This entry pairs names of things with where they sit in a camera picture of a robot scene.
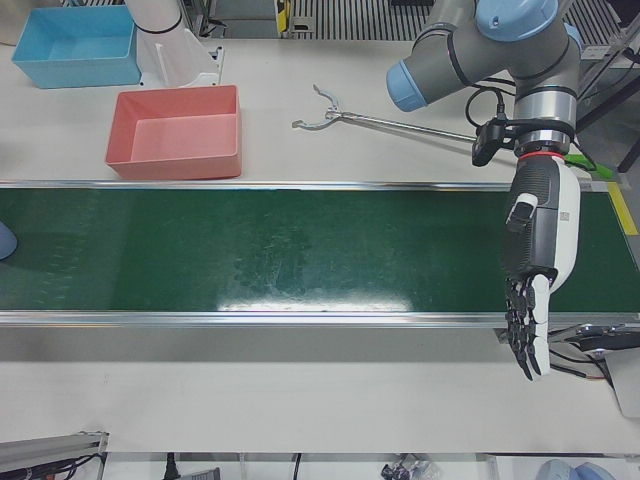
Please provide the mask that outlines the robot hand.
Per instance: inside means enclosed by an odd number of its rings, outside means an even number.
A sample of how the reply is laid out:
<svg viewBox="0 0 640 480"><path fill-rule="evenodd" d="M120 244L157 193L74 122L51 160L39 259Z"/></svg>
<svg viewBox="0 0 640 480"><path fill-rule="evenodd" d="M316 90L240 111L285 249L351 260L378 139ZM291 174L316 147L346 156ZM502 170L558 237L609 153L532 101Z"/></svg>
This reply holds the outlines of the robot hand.
<svg viewBox="0 0 640 480"><path fill-rule="evenodd" d="M549 304L577 258L581 189L560 154L521 156L505 207L507 339L529 380L551 370Z"/></svg>

